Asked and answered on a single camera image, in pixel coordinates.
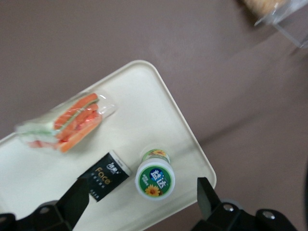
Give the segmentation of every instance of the sunflower image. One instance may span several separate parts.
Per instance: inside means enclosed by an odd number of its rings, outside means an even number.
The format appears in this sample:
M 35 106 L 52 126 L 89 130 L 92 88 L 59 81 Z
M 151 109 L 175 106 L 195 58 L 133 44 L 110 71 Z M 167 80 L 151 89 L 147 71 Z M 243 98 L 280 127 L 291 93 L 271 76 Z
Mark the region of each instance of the sunflower image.
M 152 155 L 161 155 L 161 156 L 166 156 L 166 153 L 163 150 L 155 150 L 152 151 Z
M 153 186 L 152 184 L 150 184 L 149 187 L 145 189 L 145 193 L 150 196 L 159 196 L 160 191 L 157 186 Z

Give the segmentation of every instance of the clear plastic box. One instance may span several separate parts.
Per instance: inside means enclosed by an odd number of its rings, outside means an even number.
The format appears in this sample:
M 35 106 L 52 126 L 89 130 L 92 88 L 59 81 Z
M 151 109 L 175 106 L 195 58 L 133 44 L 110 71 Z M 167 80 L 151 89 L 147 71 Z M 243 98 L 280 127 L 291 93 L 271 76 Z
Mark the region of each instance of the clear plastic box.
M 273 25 L 299 48 L 308 48 L 308 0 L 288 0 L 255 25 L 260 22 Z
M 273 26 L 299 48 L 308 48 L 308 4 Z

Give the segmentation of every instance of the black package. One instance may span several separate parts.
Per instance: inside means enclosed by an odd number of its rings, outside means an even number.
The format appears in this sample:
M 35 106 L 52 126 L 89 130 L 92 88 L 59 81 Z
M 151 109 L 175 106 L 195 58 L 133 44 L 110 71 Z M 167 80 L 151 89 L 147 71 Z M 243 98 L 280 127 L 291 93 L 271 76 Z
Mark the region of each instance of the black package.
M 115 152 L 108 152 L 78 178 L 86 178 L 89 194 L 98 202 L 131 175 Z

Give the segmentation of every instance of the round container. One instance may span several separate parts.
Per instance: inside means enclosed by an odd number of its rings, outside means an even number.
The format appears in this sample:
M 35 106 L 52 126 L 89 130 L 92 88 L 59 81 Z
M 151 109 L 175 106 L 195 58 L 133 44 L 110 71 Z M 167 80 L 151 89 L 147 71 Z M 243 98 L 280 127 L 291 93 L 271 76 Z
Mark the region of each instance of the round container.
M 154 201 L 165 199 L 172 193 L 175 176 L 165 151 L 152 149 L 143 156 L 135 184 L 143 197 Z

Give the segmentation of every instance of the screw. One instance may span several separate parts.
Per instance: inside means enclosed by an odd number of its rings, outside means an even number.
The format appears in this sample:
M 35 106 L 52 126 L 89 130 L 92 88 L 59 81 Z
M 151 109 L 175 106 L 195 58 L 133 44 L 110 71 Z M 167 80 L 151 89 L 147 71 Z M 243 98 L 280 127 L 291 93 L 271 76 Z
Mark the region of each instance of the screw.
M 43 207 L 43 208 L 39 211 L 40 214 L 45 214 L 45 213 L 48 213 L 48 212 L 49 212 L 49 208 L 48 208 L 48 207 Z
M 226 211 L 229 211 L 229 212 L 233 212 L 233 211 L 234 211 L 233 206 L 230 205 L 230 204 L 225 204 L 225 205 L 223 205 L 223 208 L 224 208 Z
M 275 219 L 275 216 L 274 216 L 274 214 L 272 212 L 264 211 L 262 214 L 263 214 L 263 216 L 265 216 L 268 219 L 271 219 L 271 220 Z
M 0 218 L 0 223 L 5 222 L 6 219 L 7 219 L 6 217 L 1 217 L 1 218 Z

